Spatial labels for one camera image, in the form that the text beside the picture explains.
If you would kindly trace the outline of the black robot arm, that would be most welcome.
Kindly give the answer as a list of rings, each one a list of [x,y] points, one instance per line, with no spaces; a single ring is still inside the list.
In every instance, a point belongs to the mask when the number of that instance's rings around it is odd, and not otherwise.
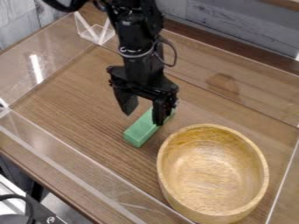
[[[126,114],[138,107],[138,99],[154,104],[152,121],[162,126],[178,102],[178,85],[167,79],[164,69],[175,64],[164,60],[164,46],[171,42],[162,36],[164,15],[155,0],[107,0],[108,19],[116,31],[122,66],[110,66],[110,85]]]

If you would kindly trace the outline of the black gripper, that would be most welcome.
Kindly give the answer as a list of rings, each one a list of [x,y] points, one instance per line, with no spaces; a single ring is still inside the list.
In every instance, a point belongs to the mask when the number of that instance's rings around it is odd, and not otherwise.
[[[163,49],[146,52],[120,49],[119,54],[124,65],[107,68],[119,107],[130,116],[139,105],[138,98],[146,98],[154,103],[154,124],[163,126],[176,107],[179,92],[179,86],[164,75],[164,68],[172,67],[176,62],[164,62]]]

